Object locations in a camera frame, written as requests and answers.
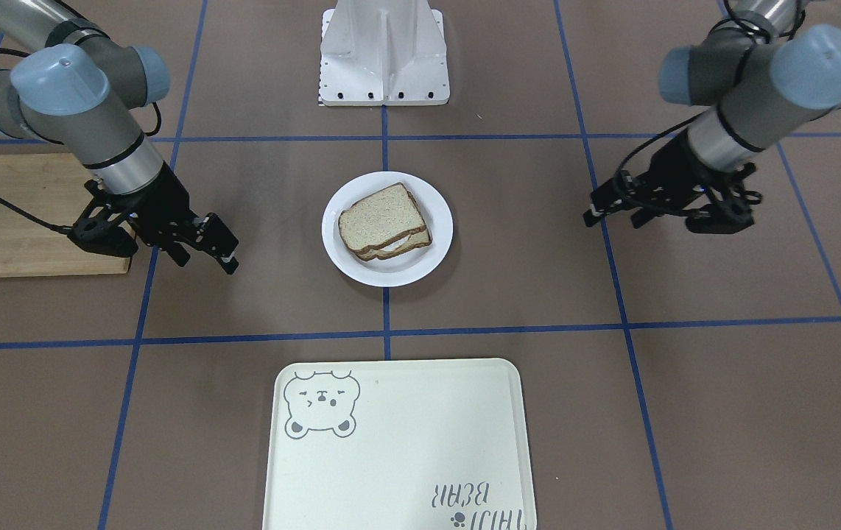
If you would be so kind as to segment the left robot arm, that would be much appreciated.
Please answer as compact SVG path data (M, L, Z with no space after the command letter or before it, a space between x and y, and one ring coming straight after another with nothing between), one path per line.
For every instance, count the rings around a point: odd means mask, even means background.
M754 158L801 125L841 110L841 29L801 29L804 1L739 1L697 45L677 47L658 77L666 102L697 116L658 134L649 168L620 163L590 194L588 227L630 211L633 227L660 216L690 232L733 234L754 223L763 195L746 188Z

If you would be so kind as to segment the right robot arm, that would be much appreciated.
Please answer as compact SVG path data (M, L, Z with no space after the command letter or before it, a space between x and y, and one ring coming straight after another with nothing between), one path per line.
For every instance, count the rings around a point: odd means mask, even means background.
M87 207L53 231L90 254L130 258L146 244L179 266L194 249L233 274L238 239L217 214L191 210L131 113L168 94L161 56L114 43L60 1L0 1L0 31L24 47L20 63L0 69L0 135L63 145L91 175Z

